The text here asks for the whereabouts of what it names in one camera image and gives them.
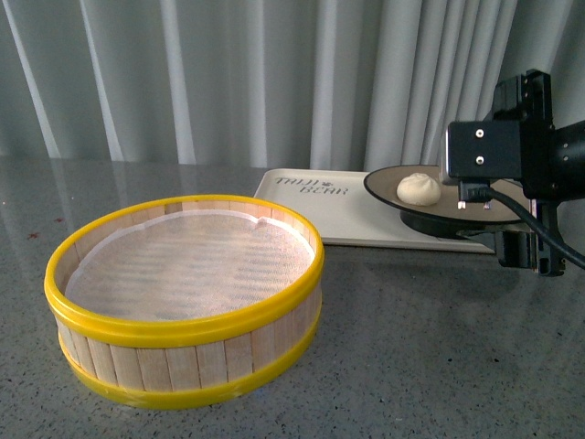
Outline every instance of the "yellow rim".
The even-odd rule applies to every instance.
[[[299,220],[316,239],[315,257],[307,271],[278,294],[246,308],[206,318],[174,322],[144,322],[102,316],[72,303],[57,288],[55,271],[65,252],[83,235],[108,221],[157,206],[185,201],[235,201],[282,210]],[[104,343],[130,348],[180,348],[194,346],[248,333],[284,316],[300,304],[319,284],[324,264],[324,248],[317,229],[305,217],[270,201],[256,198],[202,195],[165,198],[131,206],[96,219],[64,240],[48,261],[45,294],[55,314],[65,326]]]
[[[321,307],[319,307],[316,319],[313,321],[311,327],[301,341],[268,366],[255,371],[250,375],[225,384],[205,389],[193,389],[192,391],[138,391],[125,389],[98,380],[73,361],[65,348],[60,335],[58,340],[67,361],[80,381],[101,396],[115,402],[145,409],[188,409],[236,398],[244,393],[258,389],[263,384],[266,384],[283,374],[297,361],[297,359],[301,357],[311,344],[317,331],[320,314]]]

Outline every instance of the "steamer basket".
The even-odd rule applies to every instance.
[[[170,219],[177,212],[207,214],[205,210],[283,223],[314,257],[300,276],[273,295],[213,316],[125,319],[67,298],[68,284],[84,258],[113,233]],[[323,264],[316,228],[287,208],[236,196],[167,198],[119,210],[73,233],[48,262],[45,293],[61,349],[81,382],[116,402],[182,409],[237,397],[291,367],[317,329]]]

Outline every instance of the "steamed bun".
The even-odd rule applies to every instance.
[[[396,195],[402,202],[413,206],[430,206],[441,198],[441,187],[434,178],[416,172],[402,178]]]

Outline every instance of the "round black tray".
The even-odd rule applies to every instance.
[[[466,209],[457,209],[459,201],[456,186],[441,185],[441,199],[432,206],[413,206],[401,201],[396,189],[404,177],[415,172],[427,174],[439,180],[437,166],[391,166],[374,171],[364,179],[366,190],[390,206],[400,209],[400,219],[410,228],[437,238],[461,239],[462,230],[484,230],[485,226],[513,224],[520,218],[506,206],[493,200],[490,209],[483,204],[467,203]],[[529,200],[522,188],[505,180],[496,181],[492,187],[507,194],[528,209]]]

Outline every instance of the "granite countertop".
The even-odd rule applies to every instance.
[[[0,437],[585,437],[585,272],[484,254],[327,246],[312,345],[237,399],[162,412],[85,388],[44,296],[50,254],[143,201],[251,196],[264,171],[0,158]],[[582,200],[560,210],[582,252],[584,220]]]

